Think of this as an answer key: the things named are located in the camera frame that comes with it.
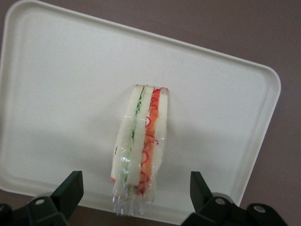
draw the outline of plastic tray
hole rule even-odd
[[[280,94],[269,67],[30,0],[7,14],[0,72],[1,188],[35,196],[82,170],[80,204],[107,211],[130,94],[168,87],[157,197],[140,217],[174,224],[193,212],[192,170],[240,204]]]

